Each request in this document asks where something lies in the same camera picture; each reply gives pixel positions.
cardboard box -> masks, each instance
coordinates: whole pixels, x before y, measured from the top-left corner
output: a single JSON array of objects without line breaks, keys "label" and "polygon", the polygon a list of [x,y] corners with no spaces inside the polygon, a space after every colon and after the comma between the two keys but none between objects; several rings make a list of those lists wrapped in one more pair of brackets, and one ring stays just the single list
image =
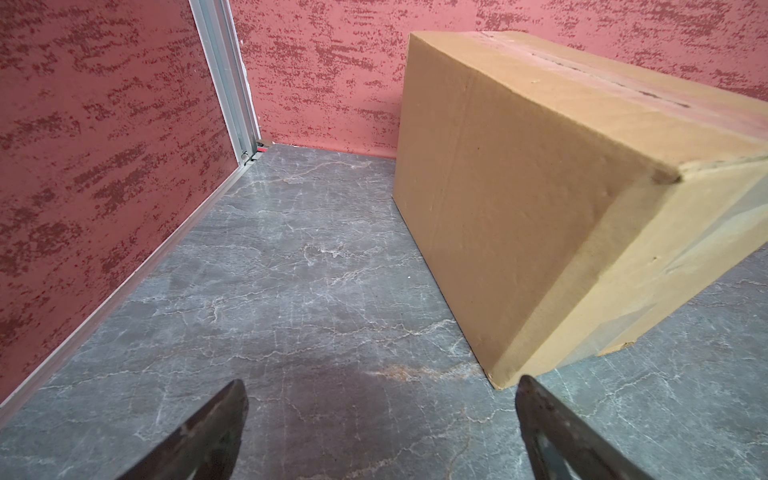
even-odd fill
[{"label": "cardboard box", "polygon": [[768,240],[765,102],[518,32],[413,33],[405,83],[394,198],[496,388]]}]

aluminum frame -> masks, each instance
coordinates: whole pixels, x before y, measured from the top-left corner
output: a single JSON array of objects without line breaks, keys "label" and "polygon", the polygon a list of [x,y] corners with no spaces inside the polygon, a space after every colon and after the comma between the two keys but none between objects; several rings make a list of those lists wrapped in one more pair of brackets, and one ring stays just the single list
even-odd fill
[{"label": "aluminum frame", "polygon": [[230,4],[227,0],[190,0],[190,7],[232,148],[242,166],[256,154],[261,132]]}]

pink wall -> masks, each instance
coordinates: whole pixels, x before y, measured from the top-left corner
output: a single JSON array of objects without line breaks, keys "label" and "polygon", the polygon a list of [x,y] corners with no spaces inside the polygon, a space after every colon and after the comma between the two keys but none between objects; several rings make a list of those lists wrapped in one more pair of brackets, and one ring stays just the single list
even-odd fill
[{"label": "pink wall", "polygon": [[522,30],[768,100],[767,0],[230,0],[262,128],[394,157],[413,30]]},{"label": "pink wall", "polygon": [[0,6],[0,399],[237,166],[187,0]]}]

red textured wall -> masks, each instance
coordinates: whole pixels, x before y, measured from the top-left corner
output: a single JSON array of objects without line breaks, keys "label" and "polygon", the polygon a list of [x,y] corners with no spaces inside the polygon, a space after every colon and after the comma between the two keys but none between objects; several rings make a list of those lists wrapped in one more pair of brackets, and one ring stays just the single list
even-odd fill
[{"label": "red textured wall", "polygon": [[768,100],[768,0],[230,0],[276,141],[394,157],[408,33],[522,30]]},{"label": "red textured wall", "polygon": [[237,167],[187,0],[0,4],[0,399]]}]

